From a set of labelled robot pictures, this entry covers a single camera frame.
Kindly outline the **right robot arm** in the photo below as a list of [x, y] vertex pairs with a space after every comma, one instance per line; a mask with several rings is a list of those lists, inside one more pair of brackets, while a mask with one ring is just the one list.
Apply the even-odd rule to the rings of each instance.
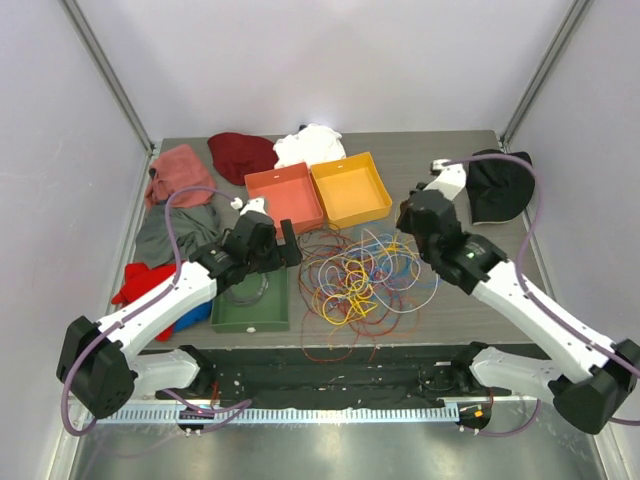
[[639, 346], [599, 334], [547, 297], [487, 238], [462, 230], [453, 202], [418, 185], [402, 202], [397, 228], [445, 282], [491, 307], [545, 354], [539, 360], [481, 342], [453, 359], [451, 380], [465, 395], [481, 388], [522, 393], [553, 406], [569, 424], [598, 434], [636, 386]]

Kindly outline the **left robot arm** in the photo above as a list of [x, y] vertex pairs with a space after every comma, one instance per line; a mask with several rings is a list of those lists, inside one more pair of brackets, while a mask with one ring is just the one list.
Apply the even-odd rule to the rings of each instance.
[[246, 277], [301, 260], [290, 220], [275, 223], [260, 211], [241, 214], [220, 243], [202, 248], [136, 301], [96, 322], [81, 316], [69, 325], [56, 370], [65, 396], [74, 396], [97, 420], [135, 397], [165, 389], [205, 397], [215, 373], [195, 347], [151, 355], [144, 354], [145, 347], [180, 317]]

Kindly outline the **green plastic tray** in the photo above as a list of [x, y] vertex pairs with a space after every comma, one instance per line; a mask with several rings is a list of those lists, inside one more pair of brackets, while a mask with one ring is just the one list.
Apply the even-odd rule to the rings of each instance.
[[288, 331], [287, 270], [251, 274], [231, 286], [213, 301], [210, 323], [218, 334]]

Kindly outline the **coral orange plastic tray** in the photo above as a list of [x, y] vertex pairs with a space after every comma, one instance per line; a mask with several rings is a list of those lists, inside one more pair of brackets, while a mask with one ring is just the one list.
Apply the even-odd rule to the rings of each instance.
[[290, 220], [296, 234], [324, 222], [324, 212], [305, 163], [248, 174], [244, 179], [250, 198], [266, 199], [267, 214], [274, 220], [278, 239], [283, 238], [282, 220]]

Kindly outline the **grey cloth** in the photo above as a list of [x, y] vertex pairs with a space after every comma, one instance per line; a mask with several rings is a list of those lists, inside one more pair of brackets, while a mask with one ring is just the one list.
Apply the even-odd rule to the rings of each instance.
[[[211, 204], [171, 208], [170, 221], [182, 260], [220, 236], [221, 218]], [[165, 222], [165, 206], [153, 206], [135, 239], [134, 261], [148, 268], [175, 262]]]

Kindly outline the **black bucket hat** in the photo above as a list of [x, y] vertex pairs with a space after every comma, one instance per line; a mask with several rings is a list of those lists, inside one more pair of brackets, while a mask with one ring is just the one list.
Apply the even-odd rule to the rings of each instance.
[[474, 156], [492, 157], [468, 166], [466, 191], [473, 225], [510, 222], [533, 196], [535, 180], [529, 171], [514, 162], [496, 159], [499, 153], [496, 149], [476, 152]]

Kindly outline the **yellow plastic tray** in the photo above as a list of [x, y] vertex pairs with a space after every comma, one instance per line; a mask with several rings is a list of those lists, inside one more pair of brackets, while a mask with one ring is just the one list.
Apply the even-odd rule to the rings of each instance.
[[370, 152], [312, 165], [311, 177], [331, 226], [345, 229], [391, 212], [392, 199]]

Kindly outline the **dark red cloth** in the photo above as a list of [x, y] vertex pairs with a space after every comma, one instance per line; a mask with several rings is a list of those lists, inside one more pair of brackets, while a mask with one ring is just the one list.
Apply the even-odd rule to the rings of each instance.
[[229, 183], [245, 184], [245, 176], [274, 168], [278, 157], [266, 138], [224, 132], [207, 140], [214, 169]]

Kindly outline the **blue cloth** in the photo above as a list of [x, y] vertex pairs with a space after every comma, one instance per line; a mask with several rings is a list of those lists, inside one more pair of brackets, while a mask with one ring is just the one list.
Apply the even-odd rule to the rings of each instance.
[[213, 302], [205, 302], [180, 317], [173, 325], [174, 332], [180, 332], [191, 326], [208, 320], [211, 316]]

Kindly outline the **pink cloth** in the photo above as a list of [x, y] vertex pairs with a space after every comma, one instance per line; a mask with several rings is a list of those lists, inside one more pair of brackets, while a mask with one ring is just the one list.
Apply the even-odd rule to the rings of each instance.
[[150, 180], [144, 197], [147, 209], [162, 204], [172, 194], [187, 187], [216, 187], [209, 170], [187, 144], [160, 154], [150, 165], [148, 175]]

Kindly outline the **white cloth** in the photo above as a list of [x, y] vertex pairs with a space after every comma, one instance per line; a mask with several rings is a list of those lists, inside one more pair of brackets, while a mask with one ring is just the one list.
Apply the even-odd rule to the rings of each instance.
[[277, 156], [275, 169], [299, 163], [312, 165], [341, 160], [346, 157], [342, 135], [325, 125], [309, 124], [296, 134], [278, 139], [273, 150]]

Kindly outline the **bright red cloth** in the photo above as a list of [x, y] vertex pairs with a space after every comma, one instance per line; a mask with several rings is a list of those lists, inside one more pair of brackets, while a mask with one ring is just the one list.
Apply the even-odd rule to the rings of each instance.
[[175, 270], [174, 264], [153, 269], [144, 263], [127, 264], [124, 268], [124, 283], [111, 299], [111, 304], [129, 305], [174, 275]]

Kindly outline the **right aluminium frame post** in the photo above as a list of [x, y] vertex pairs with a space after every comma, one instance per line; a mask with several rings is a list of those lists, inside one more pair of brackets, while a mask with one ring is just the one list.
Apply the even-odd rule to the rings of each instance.
[[580, 28], [581, 23], [586, 18], [592, 5], [592, 0], [573, 0], [570, 3], [566, 14], [552, 36], [506, 127], [498, 136], [499, 144], [504, 151], [509, 148], [509, 144], [524, 123], [524, 120], [545, 84], [550, 79], [555, 67], [559, 64], [564, 51], [570, 44], [572, 37]]

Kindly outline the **aluminium frame post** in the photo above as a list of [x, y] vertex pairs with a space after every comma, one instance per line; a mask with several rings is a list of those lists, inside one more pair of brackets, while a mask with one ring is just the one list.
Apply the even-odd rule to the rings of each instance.
[[498, 136], [499, 144], [504, 151], [509, 148], [509, 144], [524, 123], [524, 120], [545, 84], [550, 79], [555, 67], [559, 64], [564, 51], [570, 44], [572, 37], [580, 28], [581, 23], [586, 18], [592, 5], [592, 0], [573, 0], [570, 3], [566, 14], [552, 36], [506, 127]]
[[152, 154], [155, 143], [144, 127], [80, 4], [76, 0], [60, 0], [59, 4], [143, 150]]

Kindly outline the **left aluminium frame post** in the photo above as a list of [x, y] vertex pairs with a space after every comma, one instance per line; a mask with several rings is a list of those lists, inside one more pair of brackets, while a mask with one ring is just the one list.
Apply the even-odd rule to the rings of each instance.
[[152, 154], [155, 143], [144, 127], [80, 4], [76, 0], [60, 0], [59, 4], [143, 150]]

